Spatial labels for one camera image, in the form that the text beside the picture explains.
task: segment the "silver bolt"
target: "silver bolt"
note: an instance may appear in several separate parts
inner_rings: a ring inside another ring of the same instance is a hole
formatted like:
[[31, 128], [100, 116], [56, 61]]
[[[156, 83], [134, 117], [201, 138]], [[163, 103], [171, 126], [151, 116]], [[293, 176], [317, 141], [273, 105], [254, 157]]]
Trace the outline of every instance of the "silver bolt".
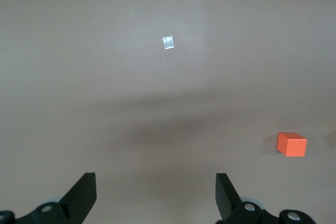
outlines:
[[247, 211], [251, 211], [251, 212], [253, 212], [253, 211], [256, 210], [256, 208], [252, 204], [250, 204], [250, 203], [245, 204], [245, 209]]
[[52, 206], [45, 206], [44, 208], [41, 209], [41, 212], [47, 212], [52, 209]]
[[300, 216], [298, 214], [296, 214], [295, 212], [289, 212], [287, 214], [288, 218], [291, 219], [291, 220], [296, 220], [296, 221], [299, 221], [301, 220]]

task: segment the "cube top face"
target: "cube top face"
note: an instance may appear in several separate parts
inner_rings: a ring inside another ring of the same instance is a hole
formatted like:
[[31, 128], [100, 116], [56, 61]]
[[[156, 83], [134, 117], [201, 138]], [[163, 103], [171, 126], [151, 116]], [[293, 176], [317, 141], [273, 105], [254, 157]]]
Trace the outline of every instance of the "cube top face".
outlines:
[[280, 132], [278, 135], [277, 150], [288, 157], [304, 157], [307, 139], [295, 132]]

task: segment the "small white square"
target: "small white square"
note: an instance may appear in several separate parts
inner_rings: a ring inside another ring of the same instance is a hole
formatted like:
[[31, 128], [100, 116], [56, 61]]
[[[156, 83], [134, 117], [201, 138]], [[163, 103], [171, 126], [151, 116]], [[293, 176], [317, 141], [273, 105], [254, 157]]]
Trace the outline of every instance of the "small white square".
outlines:
[[174, 48], [173, 36], [162, 37], [164, 49]]

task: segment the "orange cube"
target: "orange cube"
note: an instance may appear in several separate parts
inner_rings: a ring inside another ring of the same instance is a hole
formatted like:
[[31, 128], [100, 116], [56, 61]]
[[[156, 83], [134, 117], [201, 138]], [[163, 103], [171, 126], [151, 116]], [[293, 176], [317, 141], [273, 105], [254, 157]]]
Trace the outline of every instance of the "orange cube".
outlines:
[[304, 157], [307, 139], [295, 132], [280, 132], [278, 134], [277, 150], [287, 157]]

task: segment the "screw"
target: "screw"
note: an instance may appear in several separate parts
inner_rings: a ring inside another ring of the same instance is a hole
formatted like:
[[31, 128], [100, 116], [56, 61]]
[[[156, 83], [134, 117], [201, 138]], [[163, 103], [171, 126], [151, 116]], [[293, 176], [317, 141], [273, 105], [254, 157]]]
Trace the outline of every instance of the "screw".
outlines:
[[253, 211], [256, 210], [256, 208], [252, 204], [250, 204], [250, 203], [245, 204], [245, 209], [247, 211], [251, 211], [251, 212], [253, 212]]
[[299, 221], [301, 220], [300, 216], [298, 214], [296, 214], [295, 212], [289, 212], [287, 214], [288, 218], [291, 219], [291, 220], [296, 220], [296, 221]]
[[47, 212], [52, 209], [52, 206], [45, 206], [44, 208], [41, 209], [41, 212]]

